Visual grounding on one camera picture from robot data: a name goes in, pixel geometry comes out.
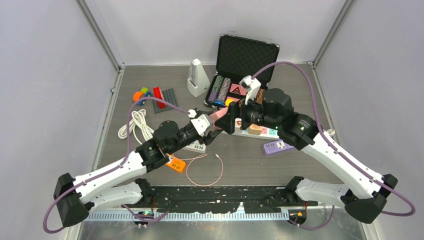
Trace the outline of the white cube socket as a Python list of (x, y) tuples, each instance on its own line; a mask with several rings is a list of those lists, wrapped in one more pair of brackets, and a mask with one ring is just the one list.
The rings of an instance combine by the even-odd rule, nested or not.
[(242, 121), (241, 121), (241, 119), (236, 118), (235, 122), (234, 122), (234, 132), (235, 133), (241, 133), (242, 131), (243, 131), (242, 130)]

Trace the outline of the orange cube socket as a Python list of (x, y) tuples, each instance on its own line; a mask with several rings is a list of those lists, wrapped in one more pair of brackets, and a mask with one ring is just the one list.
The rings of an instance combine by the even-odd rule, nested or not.
[(247, 129), (249, 134), (256, 135), (256, 136), (259, 136), (262, 133), (262, 130), (263, 130), (263, 127), (256, 124), (251, 124), (249, 128)]

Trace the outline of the purple power strip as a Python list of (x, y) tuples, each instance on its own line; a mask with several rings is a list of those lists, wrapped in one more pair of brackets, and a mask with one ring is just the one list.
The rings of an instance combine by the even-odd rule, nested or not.
[(263, 151), (265, 156), (271, 156), (278, 153), (282, 153), (284, 151), (288, 151), (293, 149), (294, 147), (285, 143), (282, 140), (277, 140), (273, 142), (269, 142), (263, 145)]

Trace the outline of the pink cube socket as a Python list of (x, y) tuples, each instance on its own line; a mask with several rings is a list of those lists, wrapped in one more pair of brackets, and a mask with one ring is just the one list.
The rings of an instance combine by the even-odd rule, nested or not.
[(216, 126), (216, 121), (218, 121), (220, 118), (222, 118), (228, 111), (228, 108), (222, 108), (220, 110), (215, 111), (214, 113), (209, 115), (209, 118), (212, 122), (212, 128), (214, 130), (220, 129), (219, 127)]

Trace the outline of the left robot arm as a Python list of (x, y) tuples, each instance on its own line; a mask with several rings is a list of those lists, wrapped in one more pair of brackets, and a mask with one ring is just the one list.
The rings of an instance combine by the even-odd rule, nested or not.
[(123, 187), (118, 184), (166, 165), (171, 154), (195, 141), (209, 145), (223, 130), (215, 123), (221, 122), (227, 112), (226, 107), (218, 111), (190, 109), (185, 111), (185, 126), (179, 127), (173, 120), (163, 121), (151, 139), (135, 149), (127, 147), (122, 159), (83, 175), (62, 174), (49, 210), (56, 207), (62, 227), (67, 228), (104, 208), (136, 203), (148, 207), (154, 199), (148, 183), (137, 181)]

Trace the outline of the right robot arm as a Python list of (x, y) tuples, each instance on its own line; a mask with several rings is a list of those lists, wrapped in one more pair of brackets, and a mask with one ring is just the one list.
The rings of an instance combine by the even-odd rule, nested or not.
[(236, 120), (244, 130), (253, 124), (276, 130), (284, 143), (318, 160), (342, 181), (330, 184), (294, 176), (285, 187), (291, 205), (321, 202), (344, 208), (354, 219), (370, 224), (383, 211), (389, 189), (398, 182), (393, 175), (373, 172), (355, 158), (347, 161), (347, 152), (313, 118), (295, 112), (291, 97), (279, 88), (266, 90), (262, 103), (251, 99), (232, 102), (214, 124), (233, 134)]

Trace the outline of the white power strip with usb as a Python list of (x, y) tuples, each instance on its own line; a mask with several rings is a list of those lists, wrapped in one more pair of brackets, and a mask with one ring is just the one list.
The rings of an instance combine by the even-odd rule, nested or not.
[(188, 151), (201, 153), (201, 154), (204, 154), (206, 152), (206, 149), (207, 149), (206, 145), (200, 144), (197, 140), (183, 148), (183, 150), (188, 150)]

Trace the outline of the white metronome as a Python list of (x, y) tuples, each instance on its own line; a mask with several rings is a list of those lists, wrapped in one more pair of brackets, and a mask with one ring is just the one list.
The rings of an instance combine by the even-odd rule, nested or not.
[(199, 97), (206, 93), (210, 87), (210, 80), (201, 61), (196, 58), (190, 62), (187, 89), (194, 96)]

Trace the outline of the white colourful power strip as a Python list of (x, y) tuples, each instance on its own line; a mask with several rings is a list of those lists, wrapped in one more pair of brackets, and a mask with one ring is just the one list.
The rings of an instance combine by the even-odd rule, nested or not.
[(243, 130), (240, 133), (233, 133), (233, 136), (239, 136), (239, 137), (249, 137), (249, 138), (257, 138), (257, 139), (264, 139), (264, 140), (273, 140), (276, 141), (279, 139), (278, 132), (275, 129), (270, 129), (267, 127), (262, 127), (262, 133), (260, 135), (252, 135), (248, 133), (248, 128)]

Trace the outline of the grey building baseplate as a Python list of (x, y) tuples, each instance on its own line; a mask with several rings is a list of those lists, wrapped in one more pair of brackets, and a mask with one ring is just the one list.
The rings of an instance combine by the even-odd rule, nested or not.
[[(161, 90), (161, 95), (162, 95), (162, 99), (164, 101), (169, 102), (172, 105), (175, 105), (176, 107), (179, 106), (177, 98), (176, 98), (176, 94), (175, 94), (175, 91), (174, 91), (173, 88)], [(159, 102), (156, 102), (156, 101), (153, 102), (153, 111), (154, 111), (155, 114), (163, 113), (165, 111), (169, 111), (169, 110), (173, 109), (169, 105), (165, 105), (164, 108), (160, 108), (159, 104), (160, 104)]]

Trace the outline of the orange power strip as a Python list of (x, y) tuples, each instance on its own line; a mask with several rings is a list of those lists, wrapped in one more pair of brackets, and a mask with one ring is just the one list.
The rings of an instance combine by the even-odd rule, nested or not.
[(182, 174), (186, 168), (186, 162), (172, 154), (168, 155), (168, 162), (165, 165), (180, 174)]

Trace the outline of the red toy brick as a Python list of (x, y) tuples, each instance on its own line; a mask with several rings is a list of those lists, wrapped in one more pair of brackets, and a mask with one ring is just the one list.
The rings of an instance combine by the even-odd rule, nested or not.
[[(162, 90), (159, 87), (153, 88), (153, 95), (154, 95), (155, 98), (158, 98), (160, 100), (164, 100)], [(165, 103), (163, 103), (161, 101), (156, 101), (156, 105), (158, 106), (159, 109), (164, 109), (167, 106)]]

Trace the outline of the black poker chip case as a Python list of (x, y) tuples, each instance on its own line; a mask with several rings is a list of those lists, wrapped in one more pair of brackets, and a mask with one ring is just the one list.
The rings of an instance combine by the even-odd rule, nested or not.
[(240, 81), (276, 62), (279, 52), (280, 46), (276, 43), (222, 34), (219, 37), (215, 75), (203, 104), (219, 110), (226, 106), (227, 100), (245, 98), (247, 91)]

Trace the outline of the toy car blocks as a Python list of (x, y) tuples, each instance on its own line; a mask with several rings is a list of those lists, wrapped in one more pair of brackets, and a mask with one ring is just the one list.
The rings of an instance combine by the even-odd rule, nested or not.
[(141, 100), (139, 101), (140, 98), (143, 97), (150, 97), (151, 96), (151, 92), (149, 91), (149, 89), (147, 87), (142, 87), (139, 91), (136, 91), (132, 97), (132, 100), (134, 103), (137, 103), (138, 106), (142, 106), (146, 103), (145, 100)]

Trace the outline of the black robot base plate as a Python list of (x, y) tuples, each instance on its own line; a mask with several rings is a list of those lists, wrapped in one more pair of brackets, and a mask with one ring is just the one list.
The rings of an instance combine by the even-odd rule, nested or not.
[(283, 186), (154, 186), (135, 207), (154, 207), (161, 213), (277, 213), (281, 207), (304, 207)]

